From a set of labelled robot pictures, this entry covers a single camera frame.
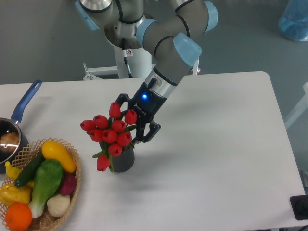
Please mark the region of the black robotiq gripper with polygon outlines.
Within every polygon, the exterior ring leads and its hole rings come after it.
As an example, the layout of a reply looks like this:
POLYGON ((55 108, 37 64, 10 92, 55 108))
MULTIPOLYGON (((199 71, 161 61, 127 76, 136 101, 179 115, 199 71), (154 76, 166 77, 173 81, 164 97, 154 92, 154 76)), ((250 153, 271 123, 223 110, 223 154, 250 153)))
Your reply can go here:
POLYGON ((149 142, 161 129, 161 125, 153 121, 154 115, 167 99, 151 91, 145 82, 139 87, 133 98, 121 93, 116 99, 116 115, 125 115, 129 109, 137 113, 136 135, 133 144, 149 142), (127 108, 121 111, 123 103, 127 103, 127 108))

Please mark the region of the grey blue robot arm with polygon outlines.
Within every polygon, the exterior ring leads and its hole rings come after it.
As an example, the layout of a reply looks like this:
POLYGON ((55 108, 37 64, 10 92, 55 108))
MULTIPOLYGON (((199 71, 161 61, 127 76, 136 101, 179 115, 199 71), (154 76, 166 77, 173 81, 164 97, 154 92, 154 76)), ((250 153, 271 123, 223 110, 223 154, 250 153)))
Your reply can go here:
POLYGON ((161 128, 154 115, 183 77, 198 61, 202 49, 193 40, 213 29, 218 11, 202 0, 173 0, 174 18, 160 23, 147 19, 141 0, 78 0, 76 9, 91 30, 111 28, 116 44, 123 50, 143 48, 156 65, 130 98, 121 94, 119 104, 137 113, 136 135, 132 142, 148 142, 161 128))

